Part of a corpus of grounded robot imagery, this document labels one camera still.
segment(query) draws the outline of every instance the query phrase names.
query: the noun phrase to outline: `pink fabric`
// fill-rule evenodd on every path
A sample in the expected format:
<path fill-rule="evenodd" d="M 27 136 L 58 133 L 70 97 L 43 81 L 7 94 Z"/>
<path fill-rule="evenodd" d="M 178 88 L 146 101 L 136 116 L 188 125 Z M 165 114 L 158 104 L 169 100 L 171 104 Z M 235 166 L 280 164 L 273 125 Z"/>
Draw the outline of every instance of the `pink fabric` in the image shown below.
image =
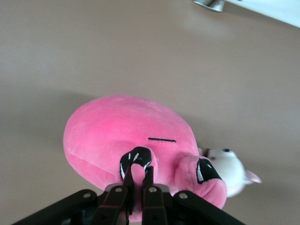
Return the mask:
<path fill-rule="evenodd" d="M 218 207 L 225 203 L 226 187 L 222 180 L 198 184 L 195 174 L 188 172 L 196 171 L 194 163 L 200 157 L 190 126 L 176 112 L 157 102 L 126 95 L 95 99 L 69 118 L 63 142 L 71 166 L 100 189 L 122 182 L 121 157 L 143 146 L 151 150 L 155 183 L 168 185 L 171 194 L 187 189 Z M 195 158 L 181 161 L 191 156 Z M 144 178 L 142 167 L 133 164 L 132 169 L 139 187 Z M 136 221 L 141 220 L 140 209 L 137 205 L 133 216 Z"/>

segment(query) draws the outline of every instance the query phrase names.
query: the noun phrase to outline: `stuffed animal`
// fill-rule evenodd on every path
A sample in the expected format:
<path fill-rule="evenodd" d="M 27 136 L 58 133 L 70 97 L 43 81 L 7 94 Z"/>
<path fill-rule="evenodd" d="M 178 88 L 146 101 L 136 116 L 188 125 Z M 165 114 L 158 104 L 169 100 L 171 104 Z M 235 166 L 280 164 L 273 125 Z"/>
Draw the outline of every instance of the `stuffed animal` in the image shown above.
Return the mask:
<path fill-rule="evenodd" d="M 261 183 L 253 172 L 245 170 L 242 162 L 230 149 L 207 149 L 207 158 L 227 186 L 227 197 L 239 194 L 246 185 Z"/>
<path fill-rule="evenodd" d="M 131 167 L 132 222 L 142 220 L 139 191 L 150 165 L 154 183 L 167 185 L 172 195 L 189 190 L 219 208 L 226 201 L 226 184 L 199 154 L 190 126 L 157 102 L 126 95 L 92 100 L 69 118 L 63 144 L 71 166 L 100 189 L 122 182 Z"/>

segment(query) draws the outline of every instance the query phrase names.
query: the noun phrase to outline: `black stitched line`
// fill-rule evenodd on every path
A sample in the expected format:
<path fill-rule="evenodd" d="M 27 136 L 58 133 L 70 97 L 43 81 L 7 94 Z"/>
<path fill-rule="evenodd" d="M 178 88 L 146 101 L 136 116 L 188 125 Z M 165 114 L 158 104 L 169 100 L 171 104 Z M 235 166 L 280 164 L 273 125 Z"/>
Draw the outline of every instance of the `black stitched line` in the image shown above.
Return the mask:
<path fill-rule="evenodd" d="M 148 137 L 148 140 L 151 141 L 162 141 L 162 142 L 175 142 L 175 140 L 170 140 L 170 139 L 163 139 L 163 138 L 155 138 L 155 137 Z"/>

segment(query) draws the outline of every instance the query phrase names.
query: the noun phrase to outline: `white plush head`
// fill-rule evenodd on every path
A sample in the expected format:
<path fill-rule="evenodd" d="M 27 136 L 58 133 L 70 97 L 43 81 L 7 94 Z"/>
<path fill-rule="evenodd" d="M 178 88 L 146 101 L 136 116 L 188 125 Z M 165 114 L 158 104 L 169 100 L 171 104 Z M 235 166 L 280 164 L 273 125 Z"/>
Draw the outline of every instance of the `white plush head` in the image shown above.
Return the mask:
<path fill-rule="evenodd" d="M 246 185 L 261 183 L 254 173 L 245 170 L 242 162 L 230 149 L 209 149 L 207 158 L 227 186 L 227 197 L 239 194 Z"/>

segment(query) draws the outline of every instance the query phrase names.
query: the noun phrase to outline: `plush ear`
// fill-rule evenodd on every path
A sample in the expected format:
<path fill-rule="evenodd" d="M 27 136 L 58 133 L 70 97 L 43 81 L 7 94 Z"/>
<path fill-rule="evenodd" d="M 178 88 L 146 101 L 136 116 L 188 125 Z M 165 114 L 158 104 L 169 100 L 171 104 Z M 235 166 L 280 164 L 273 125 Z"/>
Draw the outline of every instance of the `plush ear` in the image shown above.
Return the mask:
<path fill-rule="evenodd" d="M 253 172 L 246 170 L 246 180 L 245 180 L 245 184 L 253 184 L 253 183 L 262 183 L 262 180 Z"/>

